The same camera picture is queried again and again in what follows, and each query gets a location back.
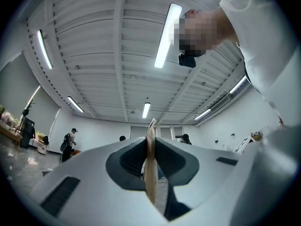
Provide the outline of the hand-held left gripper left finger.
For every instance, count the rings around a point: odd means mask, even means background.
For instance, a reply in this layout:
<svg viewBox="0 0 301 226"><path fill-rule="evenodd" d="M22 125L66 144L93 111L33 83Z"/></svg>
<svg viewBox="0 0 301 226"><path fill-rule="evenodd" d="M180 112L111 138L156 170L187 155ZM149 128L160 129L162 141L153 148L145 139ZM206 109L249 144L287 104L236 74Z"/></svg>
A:
<svg viewBox="0 0 301 226"><path fill-rule="evenodd" d="M145 158L144 137L93 148L48 173L30 195L68 226L163 226L140 177Z"/></svg>

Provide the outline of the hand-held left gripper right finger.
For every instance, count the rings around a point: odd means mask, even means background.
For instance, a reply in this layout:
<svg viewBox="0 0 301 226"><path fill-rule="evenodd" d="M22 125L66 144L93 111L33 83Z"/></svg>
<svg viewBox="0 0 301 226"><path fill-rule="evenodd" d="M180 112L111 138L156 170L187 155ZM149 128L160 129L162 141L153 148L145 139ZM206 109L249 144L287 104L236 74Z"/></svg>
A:
<svg viewBox="0 0 301 226"><path fill-rule="evenodd" d="M156 159L169 182L169 226L228 226L246 184L253 151L245 154L156 139Z"/></svg>

